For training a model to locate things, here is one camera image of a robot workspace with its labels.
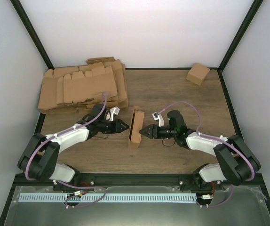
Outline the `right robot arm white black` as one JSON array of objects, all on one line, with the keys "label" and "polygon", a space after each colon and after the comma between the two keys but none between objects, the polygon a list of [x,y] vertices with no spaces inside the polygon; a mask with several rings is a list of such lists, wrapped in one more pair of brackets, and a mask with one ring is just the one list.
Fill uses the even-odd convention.
[{"label": "right robot arm white black", "polygon": [[158,124],[151,124],[140,130],[140,134],[150,139],[174,139],[182,148],[198,150],[217,159],[216,164],[204,164],[193,172],[193,183],[203,190],[215,181],[227,181],[234,186],[252,180],[261,164],[250,148],[238,135],[213,137],[196,132],[187,127],[178,110],[167,113],[168,125],[164,125],[162,115],[154,113]]}]

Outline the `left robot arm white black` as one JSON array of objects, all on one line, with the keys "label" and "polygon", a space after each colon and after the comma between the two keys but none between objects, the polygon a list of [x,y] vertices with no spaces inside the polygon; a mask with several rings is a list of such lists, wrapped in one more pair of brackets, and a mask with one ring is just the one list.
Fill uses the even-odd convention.
[{"label": "left robot arm white black", "polygon": [[58,163],[59,154],[98,133],[112,135],[127,130],[129,126],[116,117],[119,112],[117,106],[108,108],[96,104],[91,113],[65,130],[49,135],[34,134],[17,163],[18,168],[27,180],[51,180],[76,190],[80,186],[80,172],[70,165]]}]

